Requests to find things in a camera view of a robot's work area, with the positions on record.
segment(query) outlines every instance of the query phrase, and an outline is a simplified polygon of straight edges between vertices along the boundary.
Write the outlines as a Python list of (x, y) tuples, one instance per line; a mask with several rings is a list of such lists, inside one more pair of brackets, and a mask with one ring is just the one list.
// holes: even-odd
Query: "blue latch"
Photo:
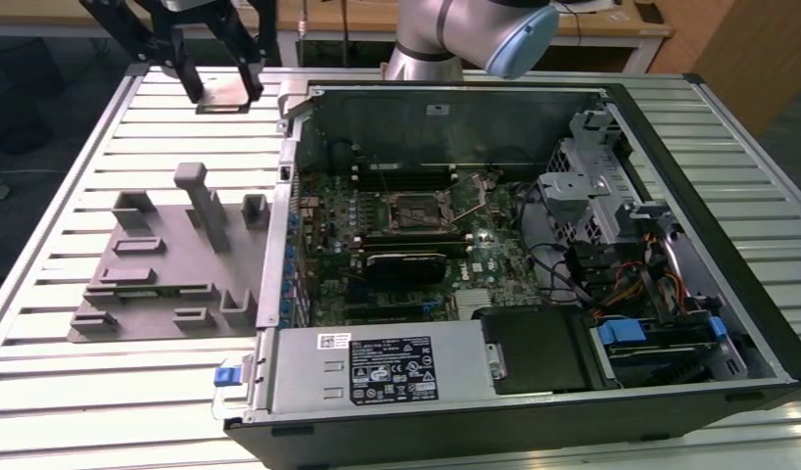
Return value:
[(292, 301), (289, 299), (280, 299), (280, 316), (289, 316), (292, 311)]
[(596, 327), (599, 341), (603, 345), (631, 343), (647, 340), (640, 322), (632, 319), (608, 320)]
[(217, 367), (215, 373), (216, 387), (236, 387), (243, 385), (243, 366)]
[(718, 316), (711, 316), (709, 318), (709, 325), (713, 329), (713, 334), (718, 340), (722, 340), (727, 337), (727, 328), (725, 327), (725, 322)]

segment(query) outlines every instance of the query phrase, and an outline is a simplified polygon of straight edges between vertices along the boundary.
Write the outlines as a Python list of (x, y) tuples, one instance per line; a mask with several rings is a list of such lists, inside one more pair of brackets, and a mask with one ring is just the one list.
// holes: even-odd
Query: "warning label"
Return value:
[(351, 341), (349, 390), (355, 405), (436, 400), (431, 338)]

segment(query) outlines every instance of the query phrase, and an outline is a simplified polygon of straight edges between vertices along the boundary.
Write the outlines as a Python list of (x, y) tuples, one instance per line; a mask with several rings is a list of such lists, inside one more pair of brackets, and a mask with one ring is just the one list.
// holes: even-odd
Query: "floor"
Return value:
[[(37, 101), (40, 113), (53, 130), (48, 144), (18, 156), (0, 152), (1, 178), (10, 186), (10, 196), (0, 201), (0, 281), (20, 255), (129, 64), (120, 48), (110, 42), (49, 39), (46, 44), (66, 88), (57, 96)], [(105, 52), (106, 48), (108, 52), (98, 57), (97, 52)], [(217, 50), (205, 46), (197, 49), (195, 57), (208, 56), (201, 64), (225, 65), (217, 62)], [(323, 65), (323, 55), (328, 54), (320, 48), (316, 52), (313, 61)], [(761, 143), (801, 187), (801, 94)]]

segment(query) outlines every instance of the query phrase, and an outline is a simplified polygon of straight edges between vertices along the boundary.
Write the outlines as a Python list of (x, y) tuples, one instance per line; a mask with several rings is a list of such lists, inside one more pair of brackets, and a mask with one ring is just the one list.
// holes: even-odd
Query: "slotted aluminum surface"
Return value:
[[(208, 69), (204, 76), (225, 74)], [(108, 209), (117, 191), (144, 188), (156, 204), (187, 204), (171, 178), (180, 162), (205, 163), (224, 202), (271, 191), (279, 83), (377, 77), (372, 70), (273, 70), (263, 75), (264, 98), (241, 116), (196, 115), (181, 86), (157, 71), (125, 79), (0, 295), (0, 468), (263, 468), (211, 415), (213, 368), (251, 351), (253, 339), (72, 345), (69, 320), (114, 225)], [(801, 335), (801, 194), (762, 151), (746, 147), (755, 143), (738, 125), (722, 121), (726, 111), (703, 99), (705, 89), (681, 76), (539, 73), (526, 80), (626, 84)], [(227, 389), (232, 399), (244, 394)], [(801, 401), (659, 443), (380, 468), (548, 465), (801, 468)]]

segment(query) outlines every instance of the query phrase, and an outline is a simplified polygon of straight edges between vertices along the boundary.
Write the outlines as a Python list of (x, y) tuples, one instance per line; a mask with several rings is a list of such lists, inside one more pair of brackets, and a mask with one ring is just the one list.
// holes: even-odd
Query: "table leg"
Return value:
[(277, 32), (277, 48), (280, 49), (280, 66), (296, 69), (297, 64), (297, 32), (279, 31)]
[(640, 43), (623, 67), (623, 73), (647, 73), (648, 65), (655, 58), (662, 42), (663, 37), (659, 36), (640, 38)]

